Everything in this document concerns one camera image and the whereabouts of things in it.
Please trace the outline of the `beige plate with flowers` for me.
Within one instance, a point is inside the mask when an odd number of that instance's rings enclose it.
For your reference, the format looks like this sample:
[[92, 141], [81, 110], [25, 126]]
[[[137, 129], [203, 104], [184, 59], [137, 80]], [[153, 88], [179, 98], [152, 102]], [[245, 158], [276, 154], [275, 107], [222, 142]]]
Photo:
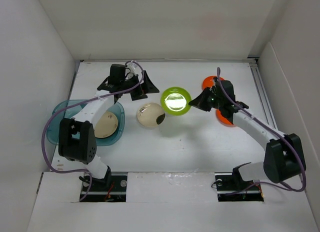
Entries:
[[105, 139], [115, 133], [119, 125], [118, 118], [110, 111], [106, 111], [94, 128], [94, 135], [98, 139]]

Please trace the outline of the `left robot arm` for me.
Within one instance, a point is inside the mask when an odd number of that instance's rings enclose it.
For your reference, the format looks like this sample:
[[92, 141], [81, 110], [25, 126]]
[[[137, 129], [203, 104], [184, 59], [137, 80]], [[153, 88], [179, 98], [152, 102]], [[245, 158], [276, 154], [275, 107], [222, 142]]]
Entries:
[[97, 87], [95, 96], [86, 100], [84, 108], [72, 118], [63, 118], [59, 123], [58, 153], [69, 161], [85, 165], [87, 177], [81, 181], [95, 184], [100, 190], [111, 186], [111, 169], [96, 155], [97, 142], [95, 127], [103, 114], [124, 94], [132, 101], [146, 99], [148, 94], [159, 93], [145, 69], [141, 75], [136, 69], [141, 65], [136, 61], [112, 64], [109, 76]]

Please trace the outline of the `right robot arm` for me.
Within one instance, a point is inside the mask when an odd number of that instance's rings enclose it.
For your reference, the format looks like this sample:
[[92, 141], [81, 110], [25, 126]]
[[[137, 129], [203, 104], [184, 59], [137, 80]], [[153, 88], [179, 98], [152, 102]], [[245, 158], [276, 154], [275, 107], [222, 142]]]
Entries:
[[188, 104], [205, 112], [219, 111], [264, 149], [262, 162], [247, 162], [233, 168], [230, 180], [236, 193], [258, 184], [293, 192], [306, 189], [306, 162], [300, 137], [281, 132], [256, 117], [247, 104], [236, 100], [229, 80], [216, 77], [212, 87], [205, 88]]

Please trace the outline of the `green plate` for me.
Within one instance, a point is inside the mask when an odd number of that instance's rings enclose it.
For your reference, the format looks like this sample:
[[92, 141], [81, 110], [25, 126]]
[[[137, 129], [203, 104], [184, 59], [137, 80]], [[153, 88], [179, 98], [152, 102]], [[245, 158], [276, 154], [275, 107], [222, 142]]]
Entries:
[[192, 97], [187, 90], [174, 86], [162, 93], [160, 104], [166, 113], [172, 116], [182, 116], [191, 109], [189, 105], [191, 100]]

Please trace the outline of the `beige plate with black patch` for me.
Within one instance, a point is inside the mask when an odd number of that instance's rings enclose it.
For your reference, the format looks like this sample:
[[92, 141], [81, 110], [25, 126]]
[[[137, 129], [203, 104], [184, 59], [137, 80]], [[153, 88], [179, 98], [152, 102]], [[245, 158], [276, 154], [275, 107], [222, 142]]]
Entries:
[[138, 108], [136, 117], [142, 126], [146, 128], [156, 128], [165, 120], [166, 113], [161, 105], [150, 102]]

